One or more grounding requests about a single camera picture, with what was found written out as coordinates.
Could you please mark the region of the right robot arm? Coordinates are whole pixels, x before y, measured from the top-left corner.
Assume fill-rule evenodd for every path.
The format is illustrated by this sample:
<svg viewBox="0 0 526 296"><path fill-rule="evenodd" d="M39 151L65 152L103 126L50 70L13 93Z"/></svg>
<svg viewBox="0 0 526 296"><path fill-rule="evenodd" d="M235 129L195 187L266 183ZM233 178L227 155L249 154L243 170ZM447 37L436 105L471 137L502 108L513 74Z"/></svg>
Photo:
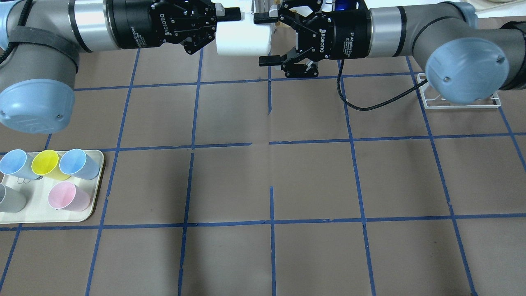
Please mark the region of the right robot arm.
<svg viewBox="0 0 526 296"><path fill-rule="evenodd" d="M413 56L427 82L455 104L486 99L498 90L525 89L525 23L478 28L466 2L368 8L360 0L283 0L257 13L255 24L281 22L296 32L288 53L262 56L288 78L317 77L317 62Z"/></svg>

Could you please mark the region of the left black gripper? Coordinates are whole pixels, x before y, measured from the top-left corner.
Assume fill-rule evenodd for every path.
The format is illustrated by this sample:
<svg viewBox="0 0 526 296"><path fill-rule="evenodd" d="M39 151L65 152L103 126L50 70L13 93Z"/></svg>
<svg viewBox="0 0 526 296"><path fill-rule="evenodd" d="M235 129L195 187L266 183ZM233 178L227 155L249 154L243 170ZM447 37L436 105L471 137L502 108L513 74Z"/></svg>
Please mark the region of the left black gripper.
<svg viewBox="0 0 526 296"><path fill-rule="evenodd" d="M192 55L215 39L217 22L239 22L240 7L216 9L210 0L108 0L107 15L120 49L181 44Z"/></svg>

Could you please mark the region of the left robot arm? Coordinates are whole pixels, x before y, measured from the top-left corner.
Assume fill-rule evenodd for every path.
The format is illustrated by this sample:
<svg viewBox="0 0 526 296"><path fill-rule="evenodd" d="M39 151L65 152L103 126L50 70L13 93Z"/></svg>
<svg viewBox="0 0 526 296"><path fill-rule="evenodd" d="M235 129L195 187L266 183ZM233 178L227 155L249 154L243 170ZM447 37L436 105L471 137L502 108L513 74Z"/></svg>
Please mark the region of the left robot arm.
<svg viewBox="0 0 526 296"><path fill-rule="evenodd" d="M1 2L1 123L52 134L71 121L80 53L182 44L193 54L238 7L210 0L8 0Z"/></svg>

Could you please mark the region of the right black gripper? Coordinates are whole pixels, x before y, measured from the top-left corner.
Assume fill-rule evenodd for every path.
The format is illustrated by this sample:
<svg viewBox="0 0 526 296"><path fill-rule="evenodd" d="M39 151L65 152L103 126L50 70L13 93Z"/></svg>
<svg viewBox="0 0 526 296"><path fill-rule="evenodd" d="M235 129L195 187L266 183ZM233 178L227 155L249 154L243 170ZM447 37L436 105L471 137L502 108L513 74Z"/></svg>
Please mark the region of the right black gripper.
<svg viewBox="0 0 526 296"><path fill-rule="evenodd" d="M284 0L277 12L254 13L254 24L277 23L295 30L296 44L284 55L258 58L258 65L281 67L287 78L318 76L317 62L366 58L372 20L369 9L323 12L321 0Z"/></svg>

